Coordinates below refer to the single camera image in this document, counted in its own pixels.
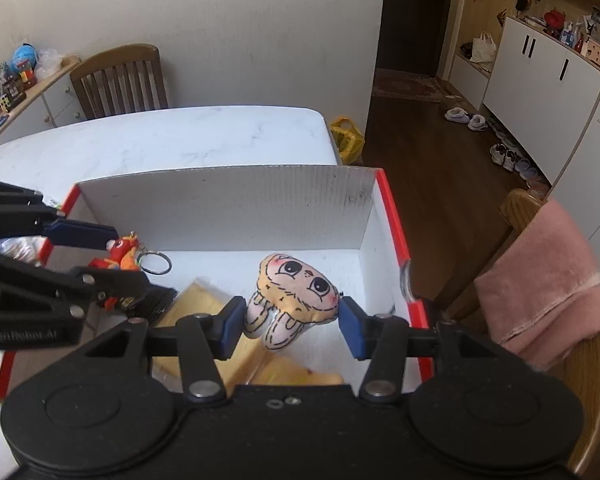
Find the yellow plastic bag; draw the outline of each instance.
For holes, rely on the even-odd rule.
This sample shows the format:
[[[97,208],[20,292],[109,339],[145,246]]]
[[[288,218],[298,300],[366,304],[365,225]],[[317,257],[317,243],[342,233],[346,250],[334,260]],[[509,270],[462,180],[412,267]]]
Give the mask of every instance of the yellow plastic bag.
[[[329,129],[338,147],[342,163],[348,165],[354,162],[362,153],[362,147],[365,145],[365,137],[362,136],[360,130],[347,117],[337,118],[330,124]]]

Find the cardboard box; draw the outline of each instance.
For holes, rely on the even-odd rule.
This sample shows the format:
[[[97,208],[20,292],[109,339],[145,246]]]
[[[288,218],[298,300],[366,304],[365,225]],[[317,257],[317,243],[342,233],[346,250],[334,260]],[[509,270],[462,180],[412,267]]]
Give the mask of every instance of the cardboard box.
[[[315,266],[367,313],[395,309],[412,326],[427,325],[405,280],[409,252],[382,170],[240,166],[114,176],[77,184],[64,210],[70,219],[113,225],[120,235],[135,231],[146,247],[167,254],[173,270],[150,277],[159,285],[184,290],[195,280],[219,298],[248,300],[261,259],[285,252]],[[41,253],[48,268],[60,271],[95,256],[102,254],[49,244]],[[122,320],[96,314],[90,312],[90,324],[98,324],[98,333]],[[88,328],[85,338],[91,336]],[[19,352],[11,357],[12,373],[4,371],[8,386],[2,389],[69,351]],[[356,391],[368,366],[350,355],[337,322],[310,328],[283,354],[317,372],[342,375]],[[430,374],[429,360],[407,359],[404,390]]]

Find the cartoon eye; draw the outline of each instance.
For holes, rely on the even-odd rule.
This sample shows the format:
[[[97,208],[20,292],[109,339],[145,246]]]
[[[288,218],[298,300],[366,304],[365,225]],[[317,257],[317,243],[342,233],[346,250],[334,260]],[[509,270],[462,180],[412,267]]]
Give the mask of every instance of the cartoon eye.
[[[302,265],[291,260],[290,262],[286,262],[280,266],[278,269],[278,274],[288,274],[289,276],[294,277],[301,270]]]
[[[326,296],[330,289],[331,287],[327,280],[320,277],[312,279],[311,285],[309,285],[309,290],[312,290],[320,297]]]

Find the white table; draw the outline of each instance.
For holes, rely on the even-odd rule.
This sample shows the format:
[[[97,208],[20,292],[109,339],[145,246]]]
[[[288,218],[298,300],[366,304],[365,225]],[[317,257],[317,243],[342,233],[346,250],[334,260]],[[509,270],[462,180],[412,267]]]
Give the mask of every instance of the white table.
[[[259,106],[174,108],[55,128],[0,146],[0,181],[62,202],[75,182],[144,171],[339,164],[318,113]],[[0,478],[15,468],[0,430]]]

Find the toy bunny ear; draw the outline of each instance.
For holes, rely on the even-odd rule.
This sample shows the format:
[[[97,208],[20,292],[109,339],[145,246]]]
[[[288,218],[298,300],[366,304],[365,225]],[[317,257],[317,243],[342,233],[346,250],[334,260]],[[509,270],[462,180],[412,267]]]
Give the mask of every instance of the toy bunny ear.
[[[258,292],[254,292],[247,312],[244,315],[244,335],[249,339],[259,338],[267,329],[267,319],[269,318],[269,309],[273,305]]]
[[[264,346],[276,352],[289,346],[302,333],[304,323],[286,312],[278,312],[264,335]]]

